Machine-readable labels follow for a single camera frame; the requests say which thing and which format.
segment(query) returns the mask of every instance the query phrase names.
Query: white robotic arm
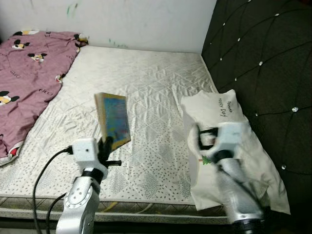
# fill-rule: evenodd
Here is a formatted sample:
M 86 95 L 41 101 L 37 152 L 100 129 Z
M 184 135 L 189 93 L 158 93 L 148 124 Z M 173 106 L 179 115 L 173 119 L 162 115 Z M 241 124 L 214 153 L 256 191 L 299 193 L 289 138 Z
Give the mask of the white robotic arm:
M 99 205 L 100 183 L 107 177 L 108 166 L 120 166 L 121 161 L 107 161 L 113 139 L 106 138 L 99 146 L 94 138 L 78 139 L 73 153 L 82 176 L 77 177 L 64 198 L 64 211 L 58 221 L 57 234 L 90 234 Z
M 218 187 L 235 233 L 259 234 L 263 233 L 263 211 L 249 179 L 235 158 L 245 127 L 245 123 L 229 122 L 200 131 L 197 126 L 198 144 L 203 156 L 218 168 Z M 202 144 L 200 135 L 206 133 L 215 137 L 214 145 Z

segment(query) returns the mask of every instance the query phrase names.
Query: quilted mattress pattern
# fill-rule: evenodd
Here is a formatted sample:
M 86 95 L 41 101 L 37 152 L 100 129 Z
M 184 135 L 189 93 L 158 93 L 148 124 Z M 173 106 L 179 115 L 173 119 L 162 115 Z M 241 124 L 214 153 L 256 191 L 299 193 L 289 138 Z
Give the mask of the quilted mattress pattern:
M 198 54 L 82 48 L 59 94 L 29 132 L 20 156 L 0 170 L 0 216 L 21 217 L 16 212 L 21 210 L 27 217 L 33 185 L 47 160 L 77 138 L 100 138 L 93 98 L 98 92 L 127 97 L 132 139 L 110 155 L 111 160 L 122 160 L 122 166 L 110 168 L 102 182 L 99 212 L 199 216 L 190 193 L 177 104 L 182 96 L 200 90 L 216 92 Z M 37 188 L 39 210 L 46 211 L 79 175 L 72 156 L 58 156 Z M 61 210 L 60 203 L 56 211 Z M 205 215 L 217 213 L 222 214 L 219 208 Z

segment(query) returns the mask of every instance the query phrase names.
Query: pink blanket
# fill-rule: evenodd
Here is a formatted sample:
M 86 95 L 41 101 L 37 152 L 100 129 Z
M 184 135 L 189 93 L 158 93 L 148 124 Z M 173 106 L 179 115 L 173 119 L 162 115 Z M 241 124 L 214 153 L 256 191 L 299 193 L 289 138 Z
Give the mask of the pink blanket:
M 0 166 L 19 155 L 86 42 L 77 33 L 23 31 L 0 45 Z

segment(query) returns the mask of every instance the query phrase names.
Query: book cover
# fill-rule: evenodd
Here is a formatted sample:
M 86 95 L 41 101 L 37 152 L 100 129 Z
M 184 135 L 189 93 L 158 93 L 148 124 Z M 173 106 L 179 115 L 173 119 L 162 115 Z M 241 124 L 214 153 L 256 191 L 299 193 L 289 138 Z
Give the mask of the book cover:
M 94 94 L 102 141 L 114 139 L 112 151 L 131 140 L 126 97 L 107 93 Z

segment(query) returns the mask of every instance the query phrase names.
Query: pillowcase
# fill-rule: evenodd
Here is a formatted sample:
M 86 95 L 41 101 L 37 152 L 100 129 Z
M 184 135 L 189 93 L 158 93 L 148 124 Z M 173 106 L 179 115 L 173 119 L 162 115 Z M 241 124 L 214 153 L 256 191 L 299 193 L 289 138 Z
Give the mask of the pillowcase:
M 216 166 L 203 160 L 199 151 L 195 123 L 201 130 L 207 130 L 222 122 L 246 122 L 247 130 L 235 158 L 240 160 L 258 198 L 269 205 L 271 210 L 290 214 L 285 185 L 251 130 L 234 90 L 224 94 L 200 91 L 192 97 L 182 97 L 180 107 L 189 149 L 191 194 L 197 210 L 220 205 L 221 193 L 216 181 Z

